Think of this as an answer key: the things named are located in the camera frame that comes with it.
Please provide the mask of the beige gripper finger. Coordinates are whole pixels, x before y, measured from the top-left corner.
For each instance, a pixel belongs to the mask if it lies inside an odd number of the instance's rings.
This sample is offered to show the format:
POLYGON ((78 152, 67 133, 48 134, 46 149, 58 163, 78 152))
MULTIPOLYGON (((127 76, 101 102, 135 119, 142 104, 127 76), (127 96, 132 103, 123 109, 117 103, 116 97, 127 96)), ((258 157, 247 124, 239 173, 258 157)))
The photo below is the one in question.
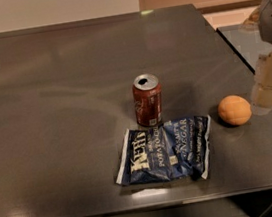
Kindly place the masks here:
POLYGON ((259 8, 254 9, 251 14, 244 20, 241 24, 241 29, 243 31, 253 31, 257 30, 259 27, 259 20, 260 20, 260 10, 259 8))
POLYGON ((266 115, 272 110, 272 51, 268 55, 261 54, 255 68, 251 111, 255 115, 266 115))

